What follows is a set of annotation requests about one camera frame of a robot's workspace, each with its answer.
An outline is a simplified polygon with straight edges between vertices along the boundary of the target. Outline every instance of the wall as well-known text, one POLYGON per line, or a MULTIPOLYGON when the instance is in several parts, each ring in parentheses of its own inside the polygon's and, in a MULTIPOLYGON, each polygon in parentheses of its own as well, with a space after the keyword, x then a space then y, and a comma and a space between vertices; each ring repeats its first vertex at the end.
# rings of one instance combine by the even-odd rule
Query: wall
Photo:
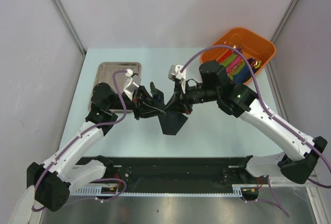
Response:
MULTIPOLYGON (((331 160, 331 4, 329 0, 300 0, 278 37, 273 68, 290 122, 313 137, 329 141, 324 154, 331 160)), ((322 161, 320 182, 331 176, 322 161)), ((331 206, 331 191, 324 190, 331 206)))
POLYGON ((271 38, 291 0, 62 0, 85 48, 204 47, 244 26, 271 38))
POLYGON ((7 223, 28 165, 56 150, 83 58, 50 0, 0 6, 0 216, 7 223))

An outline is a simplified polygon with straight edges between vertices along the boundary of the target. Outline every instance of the metal tray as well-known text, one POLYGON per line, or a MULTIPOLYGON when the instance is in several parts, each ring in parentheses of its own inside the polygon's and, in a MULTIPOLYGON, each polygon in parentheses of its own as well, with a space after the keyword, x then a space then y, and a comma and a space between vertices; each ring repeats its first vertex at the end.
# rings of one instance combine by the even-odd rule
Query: metal tray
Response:
MULTIPOLYGON (((107 83, 111 88, 116 91, 114 82, 113 82, 113 73, 117 70, 126 70, 131 69, 134 73, 137 73, 140 76, 141 73, 141 64, 138 62, 104 62, 99 65, 97 76, 94 81, 94 85, 98 83, 107 83)), ((119 90, 123 93, 123 87, 125 84, 125 75, 124 73, 119 73, 116 75, 116 82, 118 84, 119 90)), ((91 110, 91 101, 88 104, 88 110, 91 110)), ((111 110, 116 113, 123 112, 122 110, 111 110)))

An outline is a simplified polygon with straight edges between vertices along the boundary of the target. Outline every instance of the table surface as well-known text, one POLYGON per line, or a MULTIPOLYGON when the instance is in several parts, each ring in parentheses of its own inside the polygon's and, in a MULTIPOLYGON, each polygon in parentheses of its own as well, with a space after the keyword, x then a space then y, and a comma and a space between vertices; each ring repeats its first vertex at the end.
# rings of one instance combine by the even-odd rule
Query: table surface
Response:
MULTIPOLYGON (((78 131, 88 115, 98 66, 103 62, 139 62, 141 84, 149 89, 150 81, 164 92, 164 101, 173 94, 174 83, 168 79, 171 65, 183 65, 202 48, 89 49, 69 111, 60 147, 78 131)), ((187 79, 201 81, 197 58, 187 68, 187 79)), ((264 101, 276 111, 265 70, 257 75, 264 101)), ((215 102, 197 104, 176 136, 162 134, 156 117, 137 121, 133 113, 119 124, 85 156, 109 157, 245 157, 265 156, 281 149, 263 133, 218 109, 215 102)))

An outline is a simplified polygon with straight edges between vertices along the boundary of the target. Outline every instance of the robotic arm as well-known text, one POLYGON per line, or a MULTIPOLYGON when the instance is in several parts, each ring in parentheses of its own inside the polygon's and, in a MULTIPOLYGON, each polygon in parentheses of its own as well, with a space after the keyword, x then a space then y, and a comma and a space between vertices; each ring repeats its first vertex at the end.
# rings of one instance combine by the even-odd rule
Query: robotic arm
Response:
MULTIPOLYGON (((199 67, 202 83, 196 83, 195 86, 188 85, 189 80, 186 81, 185 71, 181 72, 182 68, 177 65, 170 69, 169 79, 174 81, 175 86, 174 94, 167 104, 164 104, 163 93, 156 89, 153 83, 150 95, 146 88, 140 85, 138 75, 128 70, 122 95, 126 108, 133 110, 138 120, 158 116, 163 133, 175 135, 187 120, 183 113, 190 114, 194 104, 216 101, 223 112, 250 123, 284 151, 266 157, 247 156, 240 165, 247 174, 253 177, 283 175, 298 184, 306 182, 319 157, 305 143, 308 142, 323 152, 327 145, 325 139, 314 139, 287 123, 304 137, 305 142, 299 140, 276 121, 278 119, 285 123, 285 120, 269 108, 271 116, 268 115, 258 100, 258 95, 246 85, 233 83, 228 78, 226 69, 216 61, 204 63, 199 67)), ((86 151, 109 132, 112 125, 91 127, 117 120, 117 115, 110 109, 123 109, 119 95, 108 84, 100 83, 93 89, 92 107, 86 122, 69 141, 71 145, 62 148, 41 165, 32 163, 27 169, 27 186, 36 185, 37 188, 35 200, 51 211, 56 211, 65 204, 70 194, 80 187, 99 178, 113 177, 114 163, 102 156, 96 157, 83 167, 73 169, 86 151)))

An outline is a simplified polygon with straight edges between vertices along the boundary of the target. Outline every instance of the orange bin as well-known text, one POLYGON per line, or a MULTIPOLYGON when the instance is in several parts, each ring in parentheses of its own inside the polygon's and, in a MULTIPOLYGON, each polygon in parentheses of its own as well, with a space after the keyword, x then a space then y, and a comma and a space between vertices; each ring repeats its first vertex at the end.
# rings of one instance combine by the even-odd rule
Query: orange bin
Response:
MULTIPOLYGON (((276 54, 276 47, 272 42, 243 27, 231 29, 217 40, 213 46, 216 44, 226 44, 232 47, 236 45, 243 49, 242 53, 247 59, 253 57, 260 60, 262 65, 260 69, 255 72, 255 75, 258 74, 276 54)), ((206 51, 201 55, 200 62, 202 64, 207 61, 217 60, 227 51, 228 49, 226 48, 206 51)), ((245 84, 249 83, 251 80, 252 77, 245 82, 245 84)))

